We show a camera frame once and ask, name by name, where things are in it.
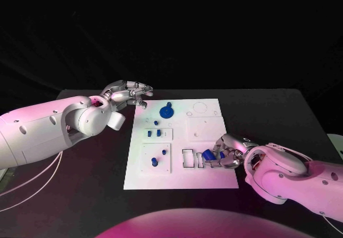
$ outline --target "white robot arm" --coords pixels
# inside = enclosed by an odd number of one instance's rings
[[[310,211],[343,222],[343,165],[313,161],[292,149],[225,134],[214,153],[204,152],[205,164],[234,169],[244,164],[247,183],[276,204],[297,201]]]
[[[21,108],[0,116],[0,169],[49,158],[106,126],[119,130],[126,121],[117,111],[127,104],[147,107],[142,95],[153,88],[117,81],[100,96],[77,96]]]

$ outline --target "blue object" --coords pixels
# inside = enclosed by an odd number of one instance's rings
[[[217,157],[209,149],[202,152],[202,157],[205,158],[205,160],[217,160]]]
[[[173,116],[173,108],[170,102],[168,103],[166,107],[160,109],[160,116],[166,119],[169,119]]]
[[[156,167],[156,166],[159,165],[158,159],[153,158],[153,159],[152,159],[152,162],[153,162],[153,166]]]

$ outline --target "black table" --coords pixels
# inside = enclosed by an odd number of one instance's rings
[[[97,90],[65,90],[60,95],[98,95]],[[343,163],[299,90],[156,90],[149,99],[218,98],[227,131],[260,144],[274,142],[316,160]],[[64,153],[61,168],[41,193],[0,214],[0,237],[94,237],[146,213],[173,208],[212,208],[270,219],[316,237],[339,236],[322,216],[297,202],[267,202],[245,183],[240,189],[123,190],[134,120],[134,107],[120,131],[110,127]],[[54,158],[16,169],[9,188],[31,179]],[[42,186],[52,170],[23,189],[0,198],[2,207],[18,203]],[[343,230],[343,224],[333,221]]]

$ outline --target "white board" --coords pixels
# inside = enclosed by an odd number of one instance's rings
[[[198,168],[198,164],[202,164],[198,153],[212,149],[217,140],[227,133],[218,99],[146,102],[149,104],[146,110],[142,107],[136,108],[124,189],[238,188],[235,170],[209,166]],[[160,116],[160,109],[168,102],[172,103],[175,114],[172,118],[165,119]],[[155,136],[158,129],[162,130],[160,137]],[[166,145],[170,145],[169,171],[165,168],[168,163],[159,162],[156,167],[152,165],[152,158],[162,156],[162,148]],[[182,150],[194,151],[195,168],[183,167]]]

